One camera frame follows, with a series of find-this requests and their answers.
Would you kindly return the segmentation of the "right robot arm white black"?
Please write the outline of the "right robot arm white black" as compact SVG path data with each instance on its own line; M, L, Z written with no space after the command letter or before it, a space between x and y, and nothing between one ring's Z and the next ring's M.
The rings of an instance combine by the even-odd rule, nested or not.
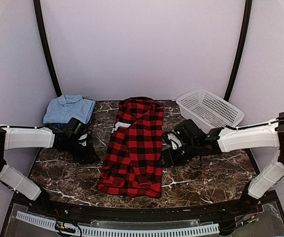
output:
M165 132L163 139L170 145L161 153L166 167L185 165L194 157L220 155L230 151L260 147L278 147L273 160L244 187L234 208L247 214L260 198L284 177L284 112L275 119L248 126L219 127L204 133L191 119Z

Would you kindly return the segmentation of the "red black plaid shirt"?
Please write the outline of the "red black plaid shirt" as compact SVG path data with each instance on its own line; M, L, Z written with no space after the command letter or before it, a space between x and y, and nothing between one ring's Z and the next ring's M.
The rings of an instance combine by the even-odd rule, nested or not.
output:
M161 196L164 107L151 98L119 103L98 190L109 195Z

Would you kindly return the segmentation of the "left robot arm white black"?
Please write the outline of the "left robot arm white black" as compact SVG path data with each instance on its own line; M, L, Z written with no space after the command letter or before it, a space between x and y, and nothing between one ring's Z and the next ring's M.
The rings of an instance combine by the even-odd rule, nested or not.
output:
M87 125L71 118L61 128L52 124L40 127L10 126L0 124L0 182L34 202L43 215L50 215L54 205L49 193L4 159L4 152L11 149L55 148L72 155L74 162L89 164L99 161L93 145L89 142Z

